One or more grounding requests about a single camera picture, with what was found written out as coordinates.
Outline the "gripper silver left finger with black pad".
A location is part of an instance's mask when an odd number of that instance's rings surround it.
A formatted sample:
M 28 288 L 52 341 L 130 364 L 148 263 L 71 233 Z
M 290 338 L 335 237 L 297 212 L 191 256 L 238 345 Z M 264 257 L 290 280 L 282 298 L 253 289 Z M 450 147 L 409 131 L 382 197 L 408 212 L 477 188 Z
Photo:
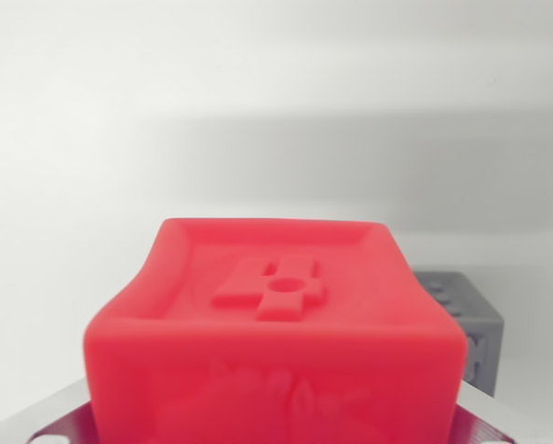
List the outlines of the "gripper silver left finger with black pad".
M 31 406 L 27 443 L 92 443 L 92 405 L 80 379 Z

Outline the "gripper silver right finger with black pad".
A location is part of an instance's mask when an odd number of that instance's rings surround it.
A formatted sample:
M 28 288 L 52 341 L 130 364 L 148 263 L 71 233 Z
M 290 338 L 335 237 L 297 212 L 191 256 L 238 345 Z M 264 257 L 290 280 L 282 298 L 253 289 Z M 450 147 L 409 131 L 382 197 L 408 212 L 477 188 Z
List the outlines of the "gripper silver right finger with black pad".
M 496 400 L 462 381 L 455 410 L 455 443 L 512 443 L 506 432 L 493 425 Z

